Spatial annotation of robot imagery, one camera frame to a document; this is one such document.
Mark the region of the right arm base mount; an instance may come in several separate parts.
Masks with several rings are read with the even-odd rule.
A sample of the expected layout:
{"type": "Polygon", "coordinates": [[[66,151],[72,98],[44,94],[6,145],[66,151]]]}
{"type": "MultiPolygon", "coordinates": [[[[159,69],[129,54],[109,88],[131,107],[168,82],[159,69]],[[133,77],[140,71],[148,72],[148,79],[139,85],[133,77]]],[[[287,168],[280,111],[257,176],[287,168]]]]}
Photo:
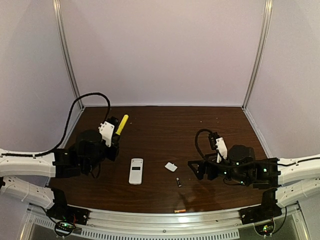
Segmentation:
{"type": "Polygon", "coordinates": [[[261,222],[282,215],[282,209],[279,206],[262,206],[242,208],[239,215],[243,225],[261,222]]]}

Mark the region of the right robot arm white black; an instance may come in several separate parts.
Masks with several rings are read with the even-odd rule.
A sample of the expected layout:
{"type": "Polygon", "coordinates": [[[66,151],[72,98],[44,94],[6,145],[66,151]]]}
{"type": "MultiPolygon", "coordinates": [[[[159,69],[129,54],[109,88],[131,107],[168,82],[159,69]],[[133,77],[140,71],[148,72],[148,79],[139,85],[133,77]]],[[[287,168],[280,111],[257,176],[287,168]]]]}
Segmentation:
{"type": "Polygon", "coordinates": [[[263,213],[282,209],[320,192],[320,156],[257,160],[254,149],[234,145],[227,157],[219,152],[187,163],[198,180],[218,177],[236,186],[263,190],[259,209],[263,213]]]}

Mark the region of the yellow handled screwdriver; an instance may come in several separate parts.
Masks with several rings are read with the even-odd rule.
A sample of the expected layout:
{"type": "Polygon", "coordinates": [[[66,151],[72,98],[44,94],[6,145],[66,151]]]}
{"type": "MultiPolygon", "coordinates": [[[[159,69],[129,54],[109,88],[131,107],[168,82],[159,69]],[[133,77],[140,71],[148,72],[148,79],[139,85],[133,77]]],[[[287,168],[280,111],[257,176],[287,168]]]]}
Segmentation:
{"type": "Polygon", "coordinates": [[[121,121],[120,121],[120,123],[119,123],[119,125],[118,125],[118,128],[117,128],[117,130],[116,130],[116,132],[115,132],[118,136],[121,135],[121,133],[122,133],[122,131],[123,131],[123,129],[124,129],[124,127],[125,127],[128,119],[129,119],[129,115],[128,115],[128,114],[125,114],[125,115],[122,117],[122,119],[121,119],[121,121]]]}

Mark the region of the white battery cover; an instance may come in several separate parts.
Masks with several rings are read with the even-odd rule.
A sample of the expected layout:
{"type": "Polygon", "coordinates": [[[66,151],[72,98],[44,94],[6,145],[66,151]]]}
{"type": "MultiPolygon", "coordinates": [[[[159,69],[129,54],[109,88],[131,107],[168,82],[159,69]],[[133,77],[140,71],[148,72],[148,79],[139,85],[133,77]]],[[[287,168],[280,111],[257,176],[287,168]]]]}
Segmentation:
{"type": "Polygon", "coordinates": [[[171,172],[175,172],[177,170],[177,166],[171,162],[167,162],[166,165],[164,166],[167,170],[171,172]]]}

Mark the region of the white remote control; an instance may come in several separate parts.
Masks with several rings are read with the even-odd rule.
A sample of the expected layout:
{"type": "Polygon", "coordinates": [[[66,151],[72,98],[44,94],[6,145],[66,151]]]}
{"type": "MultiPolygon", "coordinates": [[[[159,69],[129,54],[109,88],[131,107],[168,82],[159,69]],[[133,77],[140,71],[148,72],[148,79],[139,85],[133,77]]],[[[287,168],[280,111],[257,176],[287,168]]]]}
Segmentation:
{"type": "Polygon", "coordinates": [[[130,161],[130,170],[128,182],[130,185],[140,185],[143,180],[143,164],[142,158],[132,158],[130,161]]]}

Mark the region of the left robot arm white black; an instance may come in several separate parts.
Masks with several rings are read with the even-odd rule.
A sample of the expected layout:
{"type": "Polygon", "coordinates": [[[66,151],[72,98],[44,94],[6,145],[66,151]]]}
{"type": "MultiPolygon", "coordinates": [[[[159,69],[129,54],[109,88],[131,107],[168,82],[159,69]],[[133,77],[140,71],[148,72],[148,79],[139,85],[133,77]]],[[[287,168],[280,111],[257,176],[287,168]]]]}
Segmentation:
{"type": "Polygon", "coordinates": [[[48,152],[0,151],[0,193],[28,202],[48,213],[66,214],[69,210],[62,190],[41,187],[19,176],[42,176],[56,179],[92,175],[100,170],[104,160],[115,161],[119,141],[129,116],[122,120],[108,118],[97,130],[81,132],[69,148],[54,148],[48,152]]]}

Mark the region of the black battery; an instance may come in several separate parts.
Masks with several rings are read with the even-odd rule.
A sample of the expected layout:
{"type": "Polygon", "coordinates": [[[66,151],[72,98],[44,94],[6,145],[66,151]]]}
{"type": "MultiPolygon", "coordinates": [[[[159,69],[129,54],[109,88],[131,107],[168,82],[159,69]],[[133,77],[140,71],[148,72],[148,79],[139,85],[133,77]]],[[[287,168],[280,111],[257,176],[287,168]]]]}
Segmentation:
{"type": "Polygon", "coordinates": [[[176,178],[176,183],[179,188],[182,186],[181,181],[178,177],[176,178]]]}

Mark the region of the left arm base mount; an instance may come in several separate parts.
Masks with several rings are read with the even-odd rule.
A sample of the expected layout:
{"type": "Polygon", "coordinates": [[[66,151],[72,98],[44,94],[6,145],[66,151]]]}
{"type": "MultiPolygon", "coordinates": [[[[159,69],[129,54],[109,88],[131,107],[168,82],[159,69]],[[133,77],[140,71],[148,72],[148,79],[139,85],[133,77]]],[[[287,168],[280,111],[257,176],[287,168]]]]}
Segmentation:
{"type": "Polygon", "coordinates": [[[51,218],[74,224],[86,225],[90,210],[74,206],[53,206],[46,211],[51,218]]]}

